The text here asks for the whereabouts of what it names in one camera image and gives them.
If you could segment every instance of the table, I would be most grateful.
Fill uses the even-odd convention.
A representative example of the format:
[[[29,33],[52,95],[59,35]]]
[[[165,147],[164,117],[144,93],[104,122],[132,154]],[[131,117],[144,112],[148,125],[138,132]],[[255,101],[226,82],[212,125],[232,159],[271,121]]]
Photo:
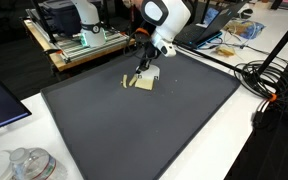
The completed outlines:
[[[288,28],[288,11],[271,12],[256,9],[255,14],[257,12],[259,15],[255,15],[254,19],[263,22],[267,28],[261,36],[251,41],[250,45],[270,51]],[[260,17],[265,12],[269,12],[269,14]],[[274,21],[274,23],[266,19],[274,15],[278,16],[280,21]],[[275,40],[268,41],[271,37],[275,37]],[[280,56],[288,59],[288,44],[282,53]],[[238,51],[238,54],[243,58],[218,58],[232,65],[254,58],[265,58],[264,55],[247,49]],[[232,74],[232,71],[221,65],[209,60],[197,59]],[[239,87],[178,156],[161,179],[224,179],[252,132],[251,119],[262,101],[261,98],[251,94],[245,88]],[[18,147],[44,148],[66,166],[69,170],[68,179],[82,179],[41,94],[25,99],[23,103],[32,111],[33,115],[0,129],[0,150],[14,150]]]
[[[32,24],[32,22],[30,20],[24,20],[23,22],[25,28],[27,29],[29,34],[32,34],[32,36],[36,39],[36,41],[40,44],[40,46],[42,47],[43,51],[48,50],[48,49],[54,49],[51,44],[43,37],[43,35],[41,34],[41,32]],[[86,63],[88,61],[91,61],[93,59],[99,58],[101,56],[110,54],[112,52],[121,50],[125,47],[126,43],[123,45],[116,45],[113,46],[111,48],[105,49],[103,51],[100,51],[98,53],[92,54],[91,56],[87,56],[85,58],[82,58],[80,60],[77,61],[71,61],[69,63],[65,63],[64,60],[56,53],[54,54],[50,54],[50,61],[51,63],[56,67],[56,69],[59,72],[62,72],[64,70],[73,68],[75,66],[78,66],[80,64]]]

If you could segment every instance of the black mat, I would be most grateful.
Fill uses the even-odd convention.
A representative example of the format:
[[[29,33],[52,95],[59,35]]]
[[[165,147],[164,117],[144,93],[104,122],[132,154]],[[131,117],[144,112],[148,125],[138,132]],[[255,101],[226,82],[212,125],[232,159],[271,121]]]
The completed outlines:
[[[187,56],[160,58],[153,91],[124,89],[139,60],[113,62],[42,90],[85,179],[157,179],[237,89]]]

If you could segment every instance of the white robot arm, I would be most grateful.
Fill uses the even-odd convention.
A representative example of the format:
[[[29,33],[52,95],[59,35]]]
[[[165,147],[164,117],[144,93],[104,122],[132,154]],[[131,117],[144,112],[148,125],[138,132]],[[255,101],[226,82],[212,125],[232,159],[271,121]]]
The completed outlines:
[[[82,45],[86,47],[97,47],[105,44],[104,29],[98,17],[96,7],[87,0],[71,0],[81,18]]]
[[[156,26],[151,42],[166,57],[176,55],[174,37],[191,16],[182,0],[143,0],[141,13],[145,21]]]

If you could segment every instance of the white table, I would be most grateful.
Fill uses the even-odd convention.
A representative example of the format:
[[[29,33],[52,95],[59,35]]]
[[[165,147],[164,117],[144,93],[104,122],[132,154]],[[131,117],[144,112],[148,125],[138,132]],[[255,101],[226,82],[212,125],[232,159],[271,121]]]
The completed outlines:
[[[254,48],[270,51],[288,29],[288,11],[268,12],[268,10],[256,9],[254,13],[253,20],[264,23],[267,28],[261,36],[249,44]],[[270,20],[274,17],[279,19],[275,23]],[[266,57],[249,49],[237,53],[243,58],[223,58],[214,54],[212,56],[231,65]],[[288,60],[288,44],[280,56]],[[229,69],[209,60],[197,59],[224,72],[232,73]],[[22,102],[33,115],[0,128],[0,151],[14,150],[18,147],[44,148],[66,166],[69,180],[82,179],[41,94]],[[161,179],[223,179],[252,132],[252,114],[261,102],[261,98],[252,95],[243,87],[238,88],[178,156]]]

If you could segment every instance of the clear plastic container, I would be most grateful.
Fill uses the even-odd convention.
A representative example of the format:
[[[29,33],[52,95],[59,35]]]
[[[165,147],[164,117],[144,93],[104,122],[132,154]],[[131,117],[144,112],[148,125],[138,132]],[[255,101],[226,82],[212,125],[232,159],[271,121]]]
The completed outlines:
[[[16,149],[10,161],[16,180],[65,180],[67,177],[65,167],[41,148]]]

